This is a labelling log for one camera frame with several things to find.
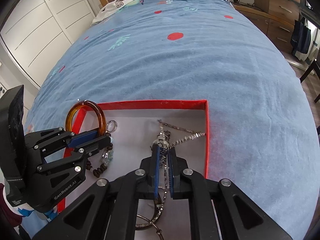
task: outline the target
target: blue bedspread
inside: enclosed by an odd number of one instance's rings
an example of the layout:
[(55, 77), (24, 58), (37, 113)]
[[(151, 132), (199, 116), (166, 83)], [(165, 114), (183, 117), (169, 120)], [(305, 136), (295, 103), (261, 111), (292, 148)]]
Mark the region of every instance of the blue bedspread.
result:
[(209, 178), (232, 179), (294, 240), (319, 193), (319, 142), (294, 71), (228, 0), (135, 0), (59, 60), (26, 130), (64, 126), (77, 99), (207, 99)]

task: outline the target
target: open box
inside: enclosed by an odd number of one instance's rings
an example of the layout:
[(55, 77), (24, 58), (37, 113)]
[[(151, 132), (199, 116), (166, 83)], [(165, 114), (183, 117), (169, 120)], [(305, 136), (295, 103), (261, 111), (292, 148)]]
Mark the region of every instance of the open box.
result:
[[(206, 132), (206, 137), (196, 138), (176, 146), (177, 156), (187, 160), (189, 168), (207, 175), (209, 153), (209, 117), (206, 100), (146, 100), (124, 101), (99, 104), (104, 111), (107, 122), (115, 120), (117, 130), (112, 133), (114, 156), (108, 169), (100, 178), (113, 181), (140, 167), (141, 160), (151, 156), (150, 145), (159, 134), (158, 119), (171, 125), (189, 130)], [(73, 132), (89, 131), (98, 127), (98, 120), (90, 108), (81, 108), (73, 124)], [(186, 132), (164, 127), (171, 132), (170, 142), (189, 135)], [(89, 157), (94, 168), (101, 165), (101, 152)], [(164, 187), (163, 168), (159, 172), (159, 185)], [(68, 206), (81, 193), (95, 183), (97, 178), (86, 171), (86, 180), (63, 201), (59, 211)], [(151, 219), (154, 212), (152, 200), (140, 200), (138, 214)], [(188, 200), (172, 200), (168, 190), (166, 203), (157, 226), (162, 230), (164, 239), (191, 239)], [(155, 229), (135, 231), (135, 239), (158, 240)]]

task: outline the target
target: white wardrobe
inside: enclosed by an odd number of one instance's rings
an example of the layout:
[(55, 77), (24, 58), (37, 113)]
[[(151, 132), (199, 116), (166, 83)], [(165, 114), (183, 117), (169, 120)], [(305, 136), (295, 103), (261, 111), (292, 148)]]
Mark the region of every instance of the white wardrobe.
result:
[(94, 17), (87, 0), (20, 0), (0, 35), (21, 70), (41, 87)]

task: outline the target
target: silver ring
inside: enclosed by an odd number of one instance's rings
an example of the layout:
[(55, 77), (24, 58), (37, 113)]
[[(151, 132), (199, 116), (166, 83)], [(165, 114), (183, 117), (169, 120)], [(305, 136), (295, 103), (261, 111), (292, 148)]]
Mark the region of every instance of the silver ring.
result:
[[(112, 130), (109, 130), (109, 125), (112, 124), (112, 123), (114, 124), (113, 129), (112, 129)], [(107, 132), (112, 133), (112, 132), (114, 132), (115, 130), (117, 130), (117, 127), (118, 127), (117, 122), (116, 122), (115, 120), (111, 120), (111, 121), (109, 121), (109, 122), (107, 123)]]

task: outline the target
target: white garment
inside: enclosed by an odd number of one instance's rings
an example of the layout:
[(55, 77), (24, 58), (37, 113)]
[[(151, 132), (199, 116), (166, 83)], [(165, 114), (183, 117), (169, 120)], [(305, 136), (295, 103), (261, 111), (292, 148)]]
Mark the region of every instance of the white garment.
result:
[(120, 10), (123, 6), (132, 2), (133, 0), (114, 0), (103, 7), (98, 15), (93, 19), (91, 26), (94, 26), (109, 16), (113, 15), (117, 10)]

